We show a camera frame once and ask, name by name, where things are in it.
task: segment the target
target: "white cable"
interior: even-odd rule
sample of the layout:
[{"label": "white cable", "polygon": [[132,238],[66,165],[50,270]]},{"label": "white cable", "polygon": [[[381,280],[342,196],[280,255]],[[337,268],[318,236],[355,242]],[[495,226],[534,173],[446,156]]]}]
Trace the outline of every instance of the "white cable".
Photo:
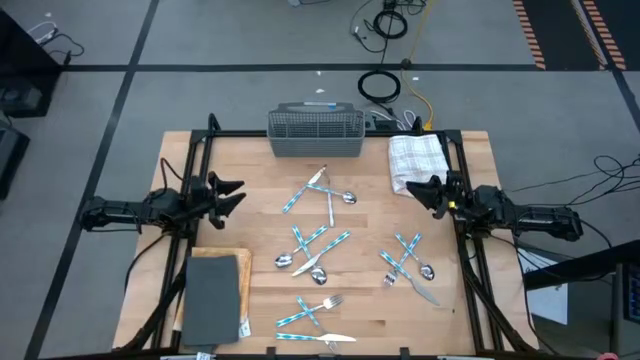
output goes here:
[{"label": "white cable", "polygon": [[396,124],[398,124],[398,128],[400,128],[400,130],[411,130],[411,128],[413,128],[413,123],[416,121],[416,119],[418,118],[416,116],[416,113],[414,113],[411,110],[405,110],[403,115],[404,115],[404,121],[402,122],[399,119],[392,119],[389,116],[376,111],[376,110],[369,110],[371,113],[380,116],[383,119],[389,120],[389,121],[395,121]]},{"label": "white cable", "polygon": [[29,29],[27,31],[27,34],[31,35],[31,33],[34,30],[38,29],[39,27],[41,27],[43,25],[47,25],[47,24],[51,24],[53,26],[53,29],[51,31],[49,31],[48,33],[46,33],[44,36],[41,36],[41,37],[39,37],[39,38],[37,38],[35,40],[36,40],[36,43],[38,43],[38,44],[40,44],[41,42],[43,42],[45,40],[49,40],[49,39],[51,39],[53,37],[55,32],[58,31],[58,25],[53,21],[43,21],[40,24],[38,24],[38,25],[32,27],[31,29]]},{"label": "white cable", "polygon": [[[409,118],[407,117],[407,114],[411,114],[411,116],[413,117],[413,121],[409,121]],[[414,113],[411,110],[405,110],[403,115],[404,115],[404,121],[406,121],[407,125],[409,125],[409,129],[413,128],[413,123],[416,122],[416,119],[418,118],[416,116],[416,113]]]},{"label": "white cable", "polygon": [[400,128],[400,130],[406,130],[406,129],[404,128],[404,124],[402,123],[402,121],[400,121],[400,120],[398,120],[398,119],[392,119],[392,118],[388,117],[387,115],[385,115],[385,114],[383,114],[383,113],[381,113],[381,112],[375,111],[375,110],[370,110],[370,111],[371,111],[372,113],[374,113],[374,114],[376,114],[376,115],[380,116],[381,118],[387,119],[387,120],[389,120],[389,121],[395,121],[395,122],[396,122],[396,124],[398,124],[398,127]]}]

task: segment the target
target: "yellow cable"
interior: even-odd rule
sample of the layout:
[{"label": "yellow cable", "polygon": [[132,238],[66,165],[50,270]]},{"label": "yellow cable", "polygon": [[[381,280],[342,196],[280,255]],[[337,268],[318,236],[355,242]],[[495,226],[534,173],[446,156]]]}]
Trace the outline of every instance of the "yellow cable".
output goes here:
[{"label": "yellow cable", "polygon": [[[409,60],[412,62],[413,62],[413,56],[415,55],[416,48],[418,46],[418,40],[420,40],[420,35],[422,34],[422,28],[424,24],[427,22],[427,17],[431,13],[433,4],[436,2],[436,0],[427,0],[427,1],[428,1],[428,4],[424,9],[424,11],[422,12],[422,20],[420,21],[420,26],[418,27],[418,34],[416,35],[416,39],[413,42],[413,47],[411,48],[411,55],[409,56]],[[423,128],[425,130],[431,130],[433,128],[433,119],[435,118],[435,115],[433,113],[433,106],[431,106],[431,103],[429,103],[429,100],[427,100],[426,97],[424,97],[422,94],[417,92],[413,87],[411,87],[411,84],[409,84],[409,81],[407,81],[407,79],[405,78],[404,73],[405,71],[402,70],[401,74],[402,74],[402,81],[404,82],[404,84],[409,88],[409,90],[411,91],[411,93],[413,93],[415,97],[422,100],[422,102],[425,103],[425,105],[427,105],[427,108],[429,108],[429,120],[427,120]]]},{"label": "yellow cable", "polygon": [[426,97],[422,96],[419,92],[417,92],[413,87],[411,87],[411,84],[409,84],[409,81],[407,81],[407,79],[404,76],[405,71],[402,70],[401,74],[402,74],[402,81],[404,82],[404,84],[409,88],[409,90],[413,93],[413,96],[417,97],[418,99],[422,100],[423,103],[425,103],[425,105],[427,105],[427,108],[429,108],[429,120],[427,120],[427,122],[424,124],[423,129],[425,130],[431,130],[433,128],[433,119],[434,119],[434,114],[433,114],[433,106],[431,106],[431,103],[429,103],[429,100],[427,100]]},{"label": "yellow cable", "polygon": [[420,26],[418,27],[418,34],[416,35],[416,39],[413,41],[413,47],[411,48],[411,55],[409,56],[409,60],[411,61],[413,61],[413,55],[416,52],[416,47],[418,46],[418,40],[420,39],[420,35],[422,34],[422,27],[424,26],[424,23],[427,22],[427,17],[429,17],[429,14],[431,13],[431,9],[433,8],[433,3],[436,2],[436,0],[427,0],[427,1],[428,1],[427,7],[422,12],[422,19],[420,20]]}]

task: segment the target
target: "utensil handle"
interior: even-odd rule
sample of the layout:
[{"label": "utensil handle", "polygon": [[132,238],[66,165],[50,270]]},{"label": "utensil handle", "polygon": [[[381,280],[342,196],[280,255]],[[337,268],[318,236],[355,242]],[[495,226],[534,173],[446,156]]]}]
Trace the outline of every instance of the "utensil handle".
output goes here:
[{"label": "utensil handle", "polygon": [[327,202],[329,203],[329,226],[335,227],[335,221],[333,220],[333,202],[331,200],[331,194],[327,193]]},{"label": "utensil handle", "polygon": [[336,247],[336,245],[340,244],[342,242],[342,240],[346,239],[349,237],[349,235],[351,235],[350,231],[345,231],[342,233],[342,235],[338,236],[337,239],[333,240],[332,242],[329,243],[329,245],[327,245],[327,247],[325,247],[324,249],[322,249],[322,251],[320,252],[320,254],[324,254],[327,251],[333,249],[334,247]]},{"label": "utensil handle", "polygon": [[305,305],[304,301],[302,301],[302,298],[300,296],[298,296],[296,298],[298,300],[298,304],[300,304],[300,307],[302,308],[302,310],[304,310],[305,314],[307,314],[309,316],[309,318],[311,319],[311,321],[313,321],[313,323],[317,326],[320,327],[320,323],[318,322],[318,319],[316,319],[316,317],[313,315],[313,313],[311,312],[311,310],[309,310],[309,308],[307,307],[307,305]]},{"label": "utensil handle", "polygon": [[322,186],[318,186],[318,185],[313,185],[313,184],[307,184],[307,187],[313,190],[318,190],[318,191],[322,191],[322,192],[326,192],[327,194],[332,194],[332,195],[337,195],[337,196],[342,196],[341,193],[335,192],[331,189],[327,189],[324,188]]},{"label": "utensil handle", "polygon": [[304,240],[302,239],[302,234],[300,234],[300,229],[298,229],[296,225],[293,225],[291,227],[291,230],[293,230],[293,234],[296,236],[296,239],[298,240],[300,247],[302,247],[304,254],[307,255],[307,259],[311,259],[311,253],[309,252],[309,249],[307,249],[307,244],[305,244]]},{"label": "utensil handle", "polygon": [[276,333],[277,340],[316,340],[315,336]]},{"label": "utensil handle", "polygon": [[[316,306],[314,308],[309,309],[309,311],[311,313],[315,312],[316,310],[319,310],[320,308],[322,308],[322,305]],[[298,320],[298,319],[302,319],[303,317],[307,316],[306,312],[299,312],[293,316],[289,316],[288,318],[284,318],[282,320],[278,320],[276,321],[276,327],[282,327],[285,326],[287,324],[291,324],[292,322]]]},{"label": "utensil handle", "polygon": [[[311,244],[313,240],[317,239],[318,236],[324,234],[324,232],[327,230],[329,230],[327,225],[322,225],[321,228],[319,228],[318,230],[316,230],[316,232],[314,232],[311,236],[309,236],[309,238],[307,239],[307,241],[304,242],[304,244],[308,246],[309,244]],[[295,254],[300,250],[302,250],[302,245],[298,245],[298,247],[295,250],[293,250],[293,253]]]},{"label": "utensil handle", "polygon": [[418,241],[420,241],[420,239],[422,239],[422,234],[417,233],[416,236],[411,241],[411,244],[408,247],[407,247],[407,243],[404,241],[404,238],[402,237],[402,235],[400,235],[399,233],[396,233],[396,238],[398,239],[398,241],[400,241],[402,246],[404,246],[404,248],[406,249],[404,255],[402,255],[402,259],[400,259],[399,264],[402,265],[404,263],[404,261],[407,259],[407,257],[409,257],[409,255],[412,255],[416,260],[418,260],[418,257],[413,252],[413,248],[418,244]]},{"label": "utensil handle", "polygon": [[407,279],[411,280],[411,275],[409,275],[408,272],[406,272],[402,266],[400,266],[400,264],[398,264],[397,262],[393,261],[393,258],[387,254],[386,251],[384,250],[380,250],[380,256],[382,256],[383,259],[387,260],[387,262],[389,264],[391,264],[396,270],[398,270],[402,275],[406,276]]},{"label": "utensil handle", "polygon": [[306,186],[303,186],[302,189],[298,190],[298,192],[293,195],[293,198],[291,200],[289,200],[289,202],[287,203],[287,205],[284,206],[284,208],[282,208],[282,212],[283,213],[288,213],[289,210],[291,210],[291,208],[293,207],[293,204],[296,203],[296,201],[298,201],[298,199],[300,199],[300,196],[302,196],[302,193],[304,193],[304,191],[307,189]]}]

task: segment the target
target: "wooden tabletop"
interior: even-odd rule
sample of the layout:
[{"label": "wooden tabletop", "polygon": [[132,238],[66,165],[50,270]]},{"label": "wooden tabletop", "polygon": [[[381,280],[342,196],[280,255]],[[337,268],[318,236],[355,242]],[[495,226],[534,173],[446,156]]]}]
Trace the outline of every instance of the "wooden tabletop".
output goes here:
[{"label": "wooden tabletop", "polygon": [[[166,158],[179,173],[185,165],[189,136],[189,132],[164,135],[159,158]],[[487,133],[463,132],[463,139],[473,186],[498,185]],[[329,332],[357,339],[355,343],[341,343],[342,354],[393,355],[399,353],[400,347],[408,347],[412,355],[474,353],[451,218],[447,215],[435,220],[414,199],[393,194],[388,140],[366,138],[359,158],[275,158],[266,138],[214,139],[209,169],[223,180],[244,180],[246,185],[240,191],[246,192],[247,197],[227,219],[226,229],[216,230],[208,221],[201,221],[197,246],[243,247],[253,253],[249,305],[252,335],[236,344],[220,346],[217,353],[263,354],[268,346],[276,346],[278,354],[326,353],[322,342],[275,340],[276,332],[318,335],[308,318],[281,328],[276,328],[275,322],[301,311],[296,296],[315,306],[336,294],[344,295],[344,303],[331,311],[320,310],[316,315]],[[318,286],[308,274],[291,277],[306,261],[302,252],[288,269],[277,269],[274,260],[282,252],[296,248],[292,225],[298,225],[303,236],[308,237],[321,225],[328,224],[327,197],[323,193],[307,191],[288,214],[282,213],[284,204],[323,164],[328,164],[332,188],[353,192],[358,202],[348,205],[334,197],[336,227],[310,246],[315,254],[342,232],[352,233],[323,256],[322,265],[329,280]],[[179,180],[170,174],[168,179],[169,186],[179,188]],[[158,163],[152,188],[161,186]],[[394,259],[400,259],[404,249],[394,237],[396,232],[408,240],[417,232],[422,233],[423,239],[415,251],[433,266],[436,277],[431,282],[422,278],[419,281],[441,306],[420,297],[404,278],[399,278],[391,288],[383,286],[389,265],[378,253],[384,249]],[[156,228],[145,228],[137,251],[158,234]],[[169,242],[164,240],[151,249],[134,268],[114,346],[130,340],[156,306]],[[496,304],[523,338],[537,347],[527,324],[522,277],[514,249],[488,239],[485,250]],[[405,269],[419,278],[418,264],[413,259],[407,259]],[[491,347],[486,313],[482,305],[479,308],[485,345]],[[174,314],[175,303],[167,314],[163,345],[169,344]]]}]

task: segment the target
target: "gray carpet floor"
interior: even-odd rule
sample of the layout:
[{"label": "gray carpet floor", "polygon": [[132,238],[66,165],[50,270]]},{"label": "gray carpet floor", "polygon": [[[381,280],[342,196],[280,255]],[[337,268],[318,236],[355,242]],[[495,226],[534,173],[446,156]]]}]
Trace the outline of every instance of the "gray carpet floor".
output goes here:
[{"label": "gray carpet floor", "polygon": [[[334,0],[291,8],[286,0],[161,0],[141,64],[375,63],[349,35],[363,1]],[[73,64],[127,64],[149,0],[0,0],[25,29],[56,21],[86,47]],[[372,18],[379,7],[358,18]],[[411,50],[410,31],[389,43],[385,62]],[[366,31],[361,20],[361,32]],[[532,64],[510,0],[441,0],[433,7],[416,62]],[[369,36],[370,46],[382,42]],[[64,41],[47,49],[70,49]],[[149,190],[163,132],[203,128],[213,112],[224,129],[264,129],[266,114],[290,101],[346,101],[370,109],[357,91],[362,71],[138,72],[122,110],[96,194],[142,198]],[[623,163],[638,156],[640,133],[608,72],[411,72],[413,85],[434,106],[436,129],[489,132],[505,189],[593,171],[597,155]],[[640,74],[625,73],[640,92]],[[123,74],[65,73],[44,118],[16,119],[31,145],[9,198],[0,204],[0,358],[24,356],[65,245]],[[385,81],[367,88],[387,93]],[[393,104],[426,115],[408,92]],[[601,177],[514,193],[522,203],[566,202]],[[581,206],[581,216],[614,244],[640,237],[640,192],[614,194]],[[526,234],[545,249],[580,256],[605,244],[586,231],[579,243]],[[82,234],[41,357],[108,351],[123,299],[123,279],[135,234]],[[568,354],[604,351],[610,302],[605,283],[571,285],[570,326],[537,322],[541,335]],[[637,339],[640,326],[628,327]],[[635,350],[625,345],[623,352]]]}]

